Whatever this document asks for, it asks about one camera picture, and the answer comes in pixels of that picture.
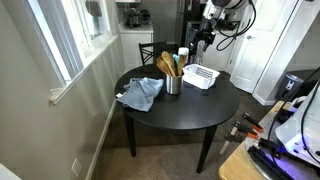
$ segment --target black chair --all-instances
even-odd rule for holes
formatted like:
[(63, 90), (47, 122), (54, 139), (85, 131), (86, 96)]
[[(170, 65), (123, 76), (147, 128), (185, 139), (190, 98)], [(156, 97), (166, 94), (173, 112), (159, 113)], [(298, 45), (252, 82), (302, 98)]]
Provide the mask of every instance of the black chair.
[(156, 63), (156, 60), (163, 51), (167, 49), (166, 41), (159, 41), (153, 43), (141, 44), (139, 43), (140, 55), (142, 60), (142, 65), (145, 65), (150, 59), (153, 63)]

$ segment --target black cable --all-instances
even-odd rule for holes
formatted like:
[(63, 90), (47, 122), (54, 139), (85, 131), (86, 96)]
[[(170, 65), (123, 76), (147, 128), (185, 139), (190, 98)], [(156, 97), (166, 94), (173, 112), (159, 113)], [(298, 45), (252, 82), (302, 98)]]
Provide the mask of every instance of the black cable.
[(311, 154), (311, 152), (310, 152), (310, 150), (309, 150), (309, 148), (308, 148), (308, 146), (307, 146), (307, 143), (306, 143), (306, 141), (305, 141), (305, 139), (304, 139), (304, 121), (305, 121), (305, 117), (306, 117), (306, 115), (307, 115), (307, 112), (308, 112), (311, 104), (312, 104), (312, 101), (313, 101), (314, 97), (315, 97), (316, 94), (317, 94), (317, 91), (318, 91), (318, 89), (319, 89), (319, 85), (320, 85), (320, 81), (318, 81), (318, 83), (317, 83), (317, 85), (316, 85), (316, 88), (315, 88), (315, 90), (314, 90), (314, 92), (313, 92), (313, 94), (312, 94), (312, 97), (311, 97), (311, 99), (310, 99), (310, 101), (309, 101), (309, 103), (308, 103), (308, 105), (307, 105), (307, 108), (305, 109), (305, 111), (304, 111), (304, 113), (303, 113), (303, 115), (302, 115), (302, 119), (301, 119), (301, 138), (302, 138), (303, 146), (304, 146), (305, 149), (307, 150), (308, 154), (309, 154), (316, 162), (318, 162), (318, 163), (320, 164), (320, 161), (318, 161), (318, 160)]
[[(239, 30), (239, 23), (238, 23), (238, 25), (237, 25), (236, 33), (238, 32), (238, 30)], [(222, 41), (220, 41), (220, 42), (217, 44), (217, 47), (216, 47), (217, 51), (223, 51), (223, 50), (227, 49), (227, 48), (230, 46), (230, 44), (231, 44), (233, 41), (236, 40), (236, 37), (233, 37), (232, 40), (229, 42), (229, 44), (227, 44), (224, 48), (220, 49), (219, 46), (220, 46), (224, 41), (226, 41), (226, 40), (229, 39), (229, 38), (230, 38), (230, 37), (226, 37), (225, 39), (223, 39)]]
[(241, 30), (239, 33), (235, 33), (233, 35), (227, 35), (227, 34), (224, 34), (223, 32), (221, 32), (221, 30), (218, 30), (222, 35), (226, 36), (226, 37), (237, 37), (237, 36), (241, 36), (242, 34), (246, 33), (251, 27), (252, 25), (254, 24), (254, 22), (256, 21), (256, 16), (257, 16), (257, 11), (256, 11), (256, 8), (252, 2), (252, 0), (249, 0), (249, 4), (252, 6), (252, 9), (253, 9), (253, 20), (252, 20), (252, 23), (251, 22), (251, 19), (249, 19), (249, 22), (247, 24), (247, 26)]
[[(295, 90), (293, 90), (293, 93), (292, 93), (292, 97), (295, 96), (298, 92), (298, 90), (300, 90), (300, 88), (315, 74), (317, 73), (318, 71), (320, 70), (320, 67), (318, 67), (315, 71), (313, 71)], [(274, 116), (274, 119), (271, 123), (271, 126), (270, 126), (270, 130), (268, 132), (268, 142), (270, 142), (270, 137), (271, 137), (271, 131), (272, 131), (272, 128), (274, 126), (274, 123), (276, 122), (276, 120), (279, 118), (279, 114), (280, 114), (280, 111), (283, 109), (283, 107), (287, 104), (287, 102), (289, 101), (290, 99), (290, 96), (287, 96), (287, 98), (285, 99), (285, 101), (283, 102), (282, 106), (280, 107), (280, 109), (278, 110), (277, 114)], [(274, 156), (272, 154), (272, 149), (271, 149), (271, 144), (269, 143), (268, 145), (268, 150), (270, 152), (270, 155), (271, 155), (271, 158), (272, 158), (272, 161), (275, 163), (276, 166), (278, 166), (276, 160), (274, 159)]]
[[(249, 19), (249, 22), (248, 22), (247, 26), (246, 26), (243, 30), (241, 30), (240, 32), (238, 32), (239, 26), (240, 26), (240, 23), (238, 22), (238, 24), (236, 25), (236, 26), (237, 26), (237, 30), (236, 30), (235, 34), (233, 34), (233, 35), (227, 35), (227, 34), (223, 33), (223, 32), (219, 29), (218, 32), (219, 32), (221, 35), (225, 36), (226, 38), (223, 39), (222, 41), (220, 41), (219, 44), (216, 46), (217, 51), (223, 51), (223, 50), (225, 50), (226, 48), (228, 48), (228, 47), (230, 46), (230, 44), (231, 44), (233, 41), (235, 41), (238, 36), (241, 36), (242, 34), (246, 33), (246, 32), (252, 27), (253, 23), (254, 23), (255, 20), (256, 20), (256, 14), (257, 14), (257, 12), (256, 12), (256, 8), (255, 8), (252, 0), (249, 0), (249, 3), (250, 3), (250, 5), (251, 5), (252, 8), (253, 8), (253, 13), (254, 13), (252, 23), (250, 24), (251, 19)], [(232, 38), (231, 41), (230, 41), (224, 48), (220, 49), (219, 46), (220, 46), (224, 41), (228, 40), (229, 38)]]

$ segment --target white window sill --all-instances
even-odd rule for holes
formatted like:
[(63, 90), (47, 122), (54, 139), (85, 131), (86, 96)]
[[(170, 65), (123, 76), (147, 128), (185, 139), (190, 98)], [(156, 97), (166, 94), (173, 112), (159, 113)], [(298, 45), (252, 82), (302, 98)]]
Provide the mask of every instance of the white window sill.
[(90, 53), (86, 54), (85, 61), (83, 61), (83, 70), (63, 88), (51, 89), (51, 97), (49, 101), (56, 105), (63, 98), (63, 96), (72, 88), (72, 86), (87, 72), (87, 70), (95, 63), (95, 61), (109, 48), (109, 46), (118, 38), (119, 35), (113, 35), (105, 42), (101, 43)]

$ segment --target blue cloth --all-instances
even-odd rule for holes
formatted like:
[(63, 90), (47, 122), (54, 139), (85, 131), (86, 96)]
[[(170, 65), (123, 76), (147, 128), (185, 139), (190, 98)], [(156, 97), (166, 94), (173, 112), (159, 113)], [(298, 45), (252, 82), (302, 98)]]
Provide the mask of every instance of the blue cloth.
[(123, 103), (124, 107), (148, 112), (162, 85), (163, 79), (132, 78), (129, 84), (124, 86), (126, 92), (117, 98), (117, 101)]

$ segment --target round black table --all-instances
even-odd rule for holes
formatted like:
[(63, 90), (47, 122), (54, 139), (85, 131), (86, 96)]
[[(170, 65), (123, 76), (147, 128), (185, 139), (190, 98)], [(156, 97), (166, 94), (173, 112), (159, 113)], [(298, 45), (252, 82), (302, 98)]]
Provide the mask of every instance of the round black table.
[(149, 112), (123, 108), (131, 155), (136, 155), (133, 120), (167, 130), (206, 129), (197, 167), (200, 173), (217, 126), (230, 119), (238, 110), (240, 98), (237, 89), (229, 80), (218, 76), (214, 86), (208, 90), (183, 82), (181, 93), (171, 95), (166, 92), (165, 74), (155, 64), (150, 64), (124, 74), (116, 84), (115, 94), (124, 93), (123, 87), (131, 78), (144, 77), (164, 79), (164, 84)]

